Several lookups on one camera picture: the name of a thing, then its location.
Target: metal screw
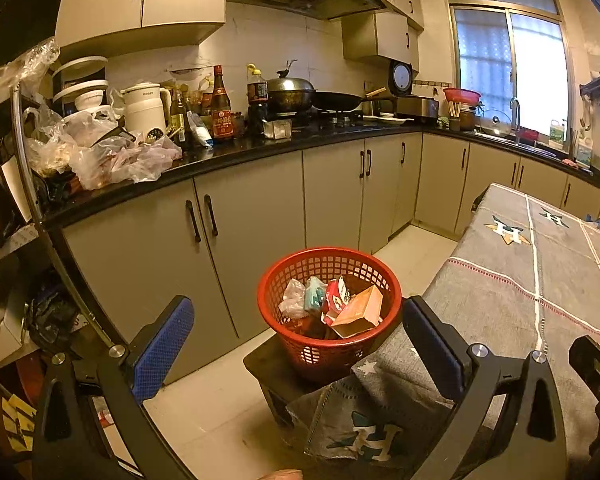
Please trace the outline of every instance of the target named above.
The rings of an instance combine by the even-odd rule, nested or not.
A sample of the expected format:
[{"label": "metal screw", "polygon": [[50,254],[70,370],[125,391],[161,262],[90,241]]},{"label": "metal screw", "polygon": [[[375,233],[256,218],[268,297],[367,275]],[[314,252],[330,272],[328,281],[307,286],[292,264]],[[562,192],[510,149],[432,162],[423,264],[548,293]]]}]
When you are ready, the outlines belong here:
[{"label": "metal screw", "polygon": [[544,354],[544,352],[541,352],[539,350],[534,350],[533,352],[531,352],[531,357],[538,364],[543,364],[546,362],[546,355]]},{"label": "metal screw", "polygon": [[125,354],[125,347],[122,345],[114,345],[109,348],[109,357],[118,358]]},{"label": "metal screw", "polygon": [[51,358],[51,362],[55,365],[61,365],[62,363],[64,363],[65,358],[66,358],[66,356],[64,355],[63,352],[58,352],[56,355],[54,355]]},{"label": "metal screw", "polygon": [[471,347],[471,353],[476,357],[486,357],[489,354],[489,349],[482,343],[478,343]]}]

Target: white bowl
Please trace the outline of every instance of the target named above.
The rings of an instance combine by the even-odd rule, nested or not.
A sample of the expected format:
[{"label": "white bowl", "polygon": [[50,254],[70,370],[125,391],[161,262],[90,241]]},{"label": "white bowl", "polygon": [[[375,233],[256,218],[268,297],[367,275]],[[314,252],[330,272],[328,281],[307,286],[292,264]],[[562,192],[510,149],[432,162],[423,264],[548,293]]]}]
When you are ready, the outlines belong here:
[{"label": "white bowl", "polygon": [[91,90],[90,92],[78,95],[74,100],[74,104],[78,110],[86,110],[87,108],[100,106],[103,97],[103,90]]}]

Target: tile floor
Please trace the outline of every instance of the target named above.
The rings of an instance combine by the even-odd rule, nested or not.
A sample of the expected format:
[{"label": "tile floor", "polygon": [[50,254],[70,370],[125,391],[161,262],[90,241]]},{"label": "tile floor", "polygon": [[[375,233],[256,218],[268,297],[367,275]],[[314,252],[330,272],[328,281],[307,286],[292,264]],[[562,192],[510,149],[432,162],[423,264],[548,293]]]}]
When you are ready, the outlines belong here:
[{"label": "tile floor", "polygon": [[[414,226],[376,257],[400,281],[402,294],[422,294],[456,242]],[[204,368],[160,390],[144,406],[180,459],[200,480],[256,480],[277,469],[298,468],[305,480],[378,478],[378,471],[347,463],[326,465],[290,450],[242,359],[273,334],[267,330]],[[114,452],[132,462],[115,426],[105,430]]]}]

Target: backsplash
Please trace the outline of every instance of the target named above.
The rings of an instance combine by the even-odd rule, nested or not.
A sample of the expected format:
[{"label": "backsplash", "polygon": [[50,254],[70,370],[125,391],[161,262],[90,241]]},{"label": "backsplash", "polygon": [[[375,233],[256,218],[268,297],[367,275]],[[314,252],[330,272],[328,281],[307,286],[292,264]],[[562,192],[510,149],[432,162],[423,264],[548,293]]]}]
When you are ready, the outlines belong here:
[{"label": "backsplash", "polygon": [[323,22],[266,7],[226,4],[226,24],[200,46],[160,48],[112,57],[107,79],[113,88],[124,89],[143,81],[173,78],[169,70],[200,68],[180,75],[178,81],[197,88],[212,66],[221,64],[232,109],[247,109],[247,63],[255,64],[271,79],[297,59],[289,73],[307,78],[315,89],[362,95],[365,82],[373,88],[387,81],[388,63],[353,62],[342,57],[340,22]]}]

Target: faucet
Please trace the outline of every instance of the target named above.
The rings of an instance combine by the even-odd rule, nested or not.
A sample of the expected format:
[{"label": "faucet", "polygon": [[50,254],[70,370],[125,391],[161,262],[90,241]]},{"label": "faucet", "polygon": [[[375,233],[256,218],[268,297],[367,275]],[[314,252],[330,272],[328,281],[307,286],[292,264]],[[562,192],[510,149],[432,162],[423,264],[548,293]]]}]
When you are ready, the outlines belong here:
[{"label": "faucet", "polygon": [[509,101],[511,108],[511,129],[516,134],[516,144],[520,143],[520,101],[517,97],[512,97]]}]

